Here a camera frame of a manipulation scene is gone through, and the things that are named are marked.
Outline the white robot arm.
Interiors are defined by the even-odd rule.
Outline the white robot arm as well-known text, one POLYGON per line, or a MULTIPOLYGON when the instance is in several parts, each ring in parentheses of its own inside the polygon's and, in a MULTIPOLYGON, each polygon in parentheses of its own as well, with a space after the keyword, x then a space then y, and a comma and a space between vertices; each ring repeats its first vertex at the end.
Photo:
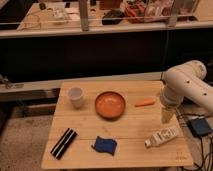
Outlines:
POLYGON ((170 122, 174 110, 180 106, 184 98, 213 114, 213 87, 203 81, 206 74, 205 65, 198 60, 173 66, 164 72, 165 85, 159 96, 163 105, 163 124, 170 122))

